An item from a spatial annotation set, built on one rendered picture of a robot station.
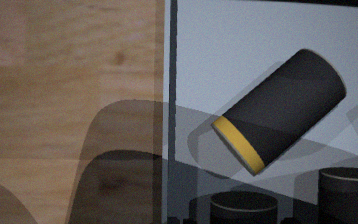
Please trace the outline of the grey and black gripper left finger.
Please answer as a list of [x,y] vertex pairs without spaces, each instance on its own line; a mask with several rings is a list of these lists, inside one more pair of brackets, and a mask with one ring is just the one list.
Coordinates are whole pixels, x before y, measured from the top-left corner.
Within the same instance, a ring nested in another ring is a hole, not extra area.
[[193,222],[193,219],[183,219],[183,224],[197,224],[197,222]]

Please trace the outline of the black battery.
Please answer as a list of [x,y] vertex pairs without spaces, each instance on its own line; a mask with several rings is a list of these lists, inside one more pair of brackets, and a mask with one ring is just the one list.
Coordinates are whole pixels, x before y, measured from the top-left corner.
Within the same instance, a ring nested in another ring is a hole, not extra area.
[[227,191],[211,196],[210,224],[277,224],[278,200],[250,191]]
[[210,125],[255,177],[346,95],[336,67],[303,48]]
[[318,224],[358,224],[358,168],[320,170]]

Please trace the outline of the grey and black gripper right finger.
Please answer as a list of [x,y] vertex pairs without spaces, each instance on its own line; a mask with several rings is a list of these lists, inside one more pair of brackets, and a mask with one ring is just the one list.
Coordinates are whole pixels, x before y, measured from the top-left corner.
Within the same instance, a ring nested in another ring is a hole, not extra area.
[[300,221],[298,221],[295,217],[290,218],[284,218],[284,220],[281,220],[280,224],[302,224]]

